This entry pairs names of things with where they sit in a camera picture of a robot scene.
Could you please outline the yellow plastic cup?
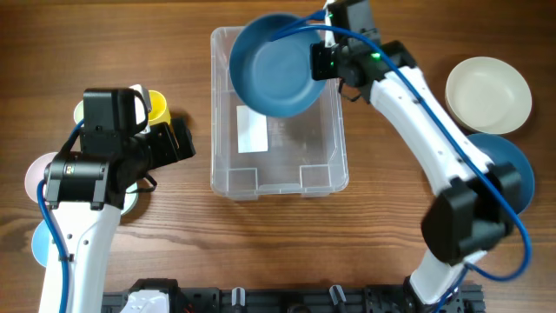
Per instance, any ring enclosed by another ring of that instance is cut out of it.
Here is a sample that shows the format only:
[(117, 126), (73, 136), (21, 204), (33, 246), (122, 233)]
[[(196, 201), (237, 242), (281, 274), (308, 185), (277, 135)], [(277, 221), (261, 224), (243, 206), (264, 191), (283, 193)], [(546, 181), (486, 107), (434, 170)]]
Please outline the yellow plastic cup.
[(149, 126), (159, 123), (171, 124), (171, 115), (165, 96), (156, 90), (149, 91), (151, 111), (149, 113)]

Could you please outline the cream plastic cup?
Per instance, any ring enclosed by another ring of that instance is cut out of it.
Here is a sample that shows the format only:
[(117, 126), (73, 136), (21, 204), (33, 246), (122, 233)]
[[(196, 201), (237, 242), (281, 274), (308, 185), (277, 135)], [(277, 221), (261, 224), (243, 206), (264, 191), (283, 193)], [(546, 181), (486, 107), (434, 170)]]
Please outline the cream plastic cup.
[(75, 123), (80, 123), (83, 120), (83, 101), (79, 102), (75, 107), (73, 118)]

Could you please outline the white label sticker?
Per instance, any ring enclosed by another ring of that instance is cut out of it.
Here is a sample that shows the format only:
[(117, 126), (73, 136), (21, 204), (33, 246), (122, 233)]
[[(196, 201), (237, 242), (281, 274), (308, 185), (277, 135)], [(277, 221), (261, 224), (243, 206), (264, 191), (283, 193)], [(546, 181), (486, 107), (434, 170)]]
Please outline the white label sticker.
[(236, 107), (237, 143), (239, 153), (268, 151), (267, 117), (247, 105)]

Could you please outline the clear plastic storage container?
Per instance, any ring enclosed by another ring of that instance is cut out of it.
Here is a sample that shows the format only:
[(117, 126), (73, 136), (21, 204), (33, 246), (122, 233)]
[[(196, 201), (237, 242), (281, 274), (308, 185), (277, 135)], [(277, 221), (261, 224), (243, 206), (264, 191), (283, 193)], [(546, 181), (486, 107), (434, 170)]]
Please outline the clear plastic storage container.
[(220, 27), (211, 47), (211, 188), (237, 201), (263, 195), (326, 196), (348, 185), (341, 97), (329, 80), (319, 99), (291, 118), (267, 117), (268, 151), (239, 153), (236, 107), (245, 105), (229, 77), (239, 27)]

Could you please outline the pink plastic cup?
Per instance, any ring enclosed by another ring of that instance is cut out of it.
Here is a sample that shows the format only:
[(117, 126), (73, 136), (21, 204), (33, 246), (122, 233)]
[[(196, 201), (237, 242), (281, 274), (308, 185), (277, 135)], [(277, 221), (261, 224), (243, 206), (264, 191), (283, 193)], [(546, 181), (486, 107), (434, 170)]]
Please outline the pink plastic cup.
[(55, 156), (56, 152), (44, 154), (36, 159), (27, 169), (24, 178), (24, 187), (28, 197), (35, 203), (37, 202), (37, 186), (44, 179), (44, 171)]

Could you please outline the cream bowl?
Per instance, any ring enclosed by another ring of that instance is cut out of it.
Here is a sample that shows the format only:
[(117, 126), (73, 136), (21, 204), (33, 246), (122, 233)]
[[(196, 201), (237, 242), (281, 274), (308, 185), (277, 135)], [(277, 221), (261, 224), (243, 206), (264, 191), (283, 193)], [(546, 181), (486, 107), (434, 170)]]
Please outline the cream bowl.
[(457, 64), (447, 77), (445, 99), (461, 126), (494, 135), (516, 131), (533, 110), (526, 79), (493, 57), (472, 57)]

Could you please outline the dark blue bowl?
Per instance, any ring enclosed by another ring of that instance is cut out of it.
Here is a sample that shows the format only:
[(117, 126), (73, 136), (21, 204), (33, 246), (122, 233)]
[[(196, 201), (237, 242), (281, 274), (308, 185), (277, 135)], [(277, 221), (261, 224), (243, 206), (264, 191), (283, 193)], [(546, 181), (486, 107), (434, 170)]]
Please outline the dark blue bowl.
[(467, 139), (479, 150), (488, 155), (492, 161), (498, 163), (511, 163), (521, 175), (521, 190), (519, 203), (513, 208), (519, 215), (527, 209), (533, 201), (535, 193), (535, 175), (533, 167), (526, 155), (512, 142), (504, 137), (476, 133), (468, 135)]
[(274, 13), (249, 23), (229, 57), (229, 75), (237, 96), (268, 117), (294, 117), (307, 110), (326, 83), (312, 78), (310, 48), (320, 34), (307, 31), (273, 41), (271, 36), (301, 17)]

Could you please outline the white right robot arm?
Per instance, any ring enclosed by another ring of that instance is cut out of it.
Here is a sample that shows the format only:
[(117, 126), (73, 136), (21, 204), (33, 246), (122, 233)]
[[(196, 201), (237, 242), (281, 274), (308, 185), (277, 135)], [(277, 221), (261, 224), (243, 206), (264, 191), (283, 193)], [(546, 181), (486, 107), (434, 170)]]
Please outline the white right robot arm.
[(427, 251), (404, 287), (415, 311), (439, 310), (476, 262), (519, 228), (519, 172), (495, 163), (464, 136), (402, 43), (314, 43), (310, 60), (313, 79), (338, 78), (357, 88), (424, 170), (434, 194), (420, 225)]

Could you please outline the mint green plastic cup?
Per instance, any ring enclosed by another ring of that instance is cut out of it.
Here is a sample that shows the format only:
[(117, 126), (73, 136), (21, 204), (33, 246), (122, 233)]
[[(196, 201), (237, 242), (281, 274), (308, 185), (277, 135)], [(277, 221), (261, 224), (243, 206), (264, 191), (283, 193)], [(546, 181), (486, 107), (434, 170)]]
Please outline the mint green plastic cup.
[(136, 206), (138, 201), (138, 194), (136, 190), (138, 189), (138, 184), (134, 183), (126, 189), (124, 202), (123, 202), (123, 209), (121, 211), (121, 215), (124, 216), (130, 213), (133, 208)]

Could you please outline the light blue plastic cup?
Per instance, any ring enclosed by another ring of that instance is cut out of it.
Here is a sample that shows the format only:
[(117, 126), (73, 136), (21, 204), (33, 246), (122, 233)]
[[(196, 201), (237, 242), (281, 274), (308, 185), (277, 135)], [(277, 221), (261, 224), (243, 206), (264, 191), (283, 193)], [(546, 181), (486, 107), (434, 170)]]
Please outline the light blue plastic cup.
[(50, 230), (45, 221), (36, 227), (31, 238), (31, 250), (35, 260), (43, 267), (47, 266), (49, 254)]

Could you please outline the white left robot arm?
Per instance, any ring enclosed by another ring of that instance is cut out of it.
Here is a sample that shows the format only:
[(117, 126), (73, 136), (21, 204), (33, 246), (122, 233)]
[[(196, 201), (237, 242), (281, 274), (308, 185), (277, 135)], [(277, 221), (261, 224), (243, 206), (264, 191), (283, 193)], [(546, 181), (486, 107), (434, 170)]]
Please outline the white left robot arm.
[(36, 188), (51, 236), (42, 312), (100, 311), (110, 247), (131, 185), (151, 181), (150, 170), (195, 154), (182, 118), (131, 134), (130, 150), (108, 156), (72, 149), (84, 131), (78, 123)]

